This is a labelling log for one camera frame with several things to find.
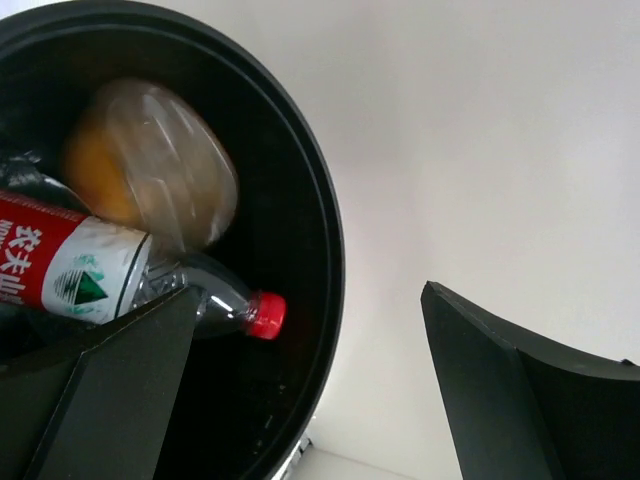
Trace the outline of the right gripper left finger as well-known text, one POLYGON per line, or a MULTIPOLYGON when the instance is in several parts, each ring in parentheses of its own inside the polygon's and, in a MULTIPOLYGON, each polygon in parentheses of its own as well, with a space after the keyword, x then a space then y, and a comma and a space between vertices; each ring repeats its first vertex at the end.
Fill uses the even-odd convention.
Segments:
POLYGON ((196 308, 182 289, 2 363, 2 478, 152 478, 196 308))

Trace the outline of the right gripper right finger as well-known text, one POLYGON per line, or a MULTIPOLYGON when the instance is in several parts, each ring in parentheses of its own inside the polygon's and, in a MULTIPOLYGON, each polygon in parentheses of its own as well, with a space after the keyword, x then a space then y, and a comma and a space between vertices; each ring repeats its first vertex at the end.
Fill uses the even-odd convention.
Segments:
POLYGON ((551 340, 440 283, 421 306, 463 478, 638 478, 638 364, 551 340))

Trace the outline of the small orange juice bottle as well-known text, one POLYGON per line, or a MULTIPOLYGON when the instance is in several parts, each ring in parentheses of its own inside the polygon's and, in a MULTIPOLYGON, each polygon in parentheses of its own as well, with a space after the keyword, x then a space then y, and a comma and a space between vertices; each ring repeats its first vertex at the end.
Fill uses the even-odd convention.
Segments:
POLYGON ((179 251, 218 241, 236 213, 236 170, 208 124, 177 94, 125 78, 101 87, 69 136, 67 185, 92 213, 179 251))

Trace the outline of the red label clear bottle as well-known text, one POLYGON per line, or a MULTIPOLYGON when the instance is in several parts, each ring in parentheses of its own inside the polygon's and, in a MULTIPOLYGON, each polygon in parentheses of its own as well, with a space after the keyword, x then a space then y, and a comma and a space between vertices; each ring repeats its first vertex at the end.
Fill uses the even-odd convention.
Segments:
POLYGON ((250 289, 203 253, 175 253, 149 233, 2 191, 2 302, 94 326, 181 288, 197 294, 200 337, 228 327, 273 340, 284 324, 282 296, 250 289))

